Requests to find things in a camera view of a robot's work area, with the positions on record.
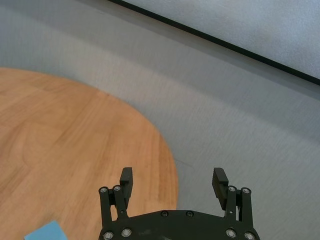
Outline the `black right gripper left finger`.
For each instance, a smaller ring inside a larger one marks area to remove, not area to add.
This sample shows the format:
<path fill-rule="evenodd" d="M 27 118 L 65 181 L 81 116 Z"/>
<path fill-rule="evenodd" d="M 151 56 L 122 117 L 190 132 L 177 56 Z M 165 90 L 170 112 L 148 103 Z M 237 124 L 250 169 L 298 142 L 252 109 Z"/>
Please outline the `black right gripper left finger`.
<path fill-rule="evenodd" d="M 113 221 L 111 206 L 115 206 L 117 220 L 128 218 L 128 205 L 133 189 L 133 170 L 131 167 L 122 169 L 119 184 L 113 188 L 99 188 L 102 226 L 107 227 Z"/>

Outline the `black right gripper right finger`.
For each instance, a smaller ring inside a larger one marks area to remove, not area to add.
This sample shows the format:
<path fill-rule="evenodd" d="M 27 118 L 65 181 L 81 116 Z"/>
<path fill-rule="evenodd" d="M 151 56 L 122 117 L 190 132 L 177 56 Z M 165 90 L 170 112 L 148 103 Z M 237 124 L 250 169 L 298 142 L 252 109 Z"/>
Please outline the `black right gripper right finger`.
<path fill-rule="evenodd" d="M 213 169 L 212 187 L 227 221 L 237 221 L 236 210 L 238 210 L 239 222 L 245 225 L 253 224 L 252 191 L 249 188 L 237 189 L 235 186 L 229 185 L 227 175 L 220 167 Z"/>

